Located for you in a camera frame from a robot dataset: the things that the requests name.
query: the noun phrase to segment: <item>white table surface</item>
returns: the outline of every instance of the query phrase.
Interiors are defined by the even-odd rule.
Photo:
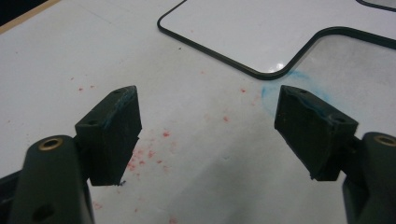
[[[311,181],[273,128],[282,84],[396,135],[394,50],[329,36],[259,81],[162,34],[176,0],[63,0],[0,35],[0,176],[26,149],[136,85],[143,130],[122,187],[91,188],[97,223],[346,223],[341,175]]]

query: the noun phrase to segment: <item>metal screw hole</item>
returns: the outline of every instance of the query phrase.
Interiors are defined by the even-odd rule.
[[[42,151],[48,151],[48,150],[53,150],[57,147],[59,147],[64,140],[62,138],[50,138],[45,141],[43,141],[39,146],[38,149]]]
[[[387,137],[385,135],[378,135],[374,137],[374,140],[382,145],[388,146],[388,147],[396,147],[396,139]]]

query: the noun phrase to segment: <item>blue ink mark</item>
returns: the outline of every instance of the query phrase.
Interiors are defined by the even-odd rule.
[[[331,98],[311,77],[300,72],[289,72],[285,78],[268,82],[262,87],[262,106],[273,118],[276,116],[277,99],[281,85],[301,88],[312,92],[320,99],[331,104]]]

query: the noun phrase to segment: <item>black outline shape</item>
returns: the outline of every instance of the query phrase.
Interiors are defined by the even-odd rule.
[[[396,8],[394,8],[394,7],[385,7],[385,6],[381,6],[381,5],[377,5],[377,4],[373,4],[373,3],[368,3],[368,2],[365,2],[363,0],[356,0],[356,1],[358,3],[364,5],[364,6],[367,6],[367,7],[375,7],[375,8],[384,9],[384,10],[387,10],[387,11],[396,12]]]
[[[233,59],[230,59],[216,51],[214,51],[213,49],[209,49],[203,45],[200,45],[182,35],[178,35],[168,29],[165,29],[161,26],[161,20],[167,16],[169,13],[171,13],[172,11],[174,11],[176,8],[180,7],[183,3],[187,2],[187,0],[183,0],[181,3],[179,3],[177,6],[173,7],[171,10],[169,10],[168,12],[166,12],[165,14],[163,14],[157,21],[157,26],[160,29],[161,32],[163,32],[166,35],[170,35],[173,38],[192,46],[195,49],[200,50],[203,53],[206,53],[224,63],[227,63],[228,65],[232,66],[233,68],[236,68],[252,77],[255,77],[259,80],[274,80],[280,77],[285,76],[289,70],[304,56],[304,54],[315,44],[315,42],[317,40],[319,40],[320,38],[322,38],[323,36],[326,35],[345,35],[345,36],[349,36],[355,39],[359,39],[368,43],[372,43],[372,44],[376,44],[385,48],[389,48],[389,49],[396,49],[396,40],[394,39],[390,39],[381,35],[374,35],[371,33],[367,33],[367,32],[363,32],[361,30],[356,30],[356,29],[352,29],[352,28],[348,28],[348,27],[343,27],[343,26],[334,26],[334,27],[329,27],[329,28],[325,28],[323,30],[318,31],[316,34],[314,34],[311,39],[308,40],[308,42],[297,52],[297,54],[289,61],[288,64],[285,65],[285,67],[283,67],[282,69],[280,69],[279,71],[276,71],[274,73],[262,73],[259,72],[257,70],[254,70],[244,64],[241,64]]]

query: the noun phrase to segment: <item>wooden edge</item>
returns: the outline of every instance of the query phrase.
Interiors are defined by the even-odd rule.
[[[27,21],[28,19],[32,18],[34,15],[40,13],[44,9],[51,7],[58,3],[61,0],[48,0],[47,2],[32,8],[31,10],[25,12],[24,14],[20,15],[19,17],[15,18],[12,21],[7,22],[6,24],[0,26],[0,34],[6,32],[7,30],[11,29],[14,26],[17,26],[24,21]]]

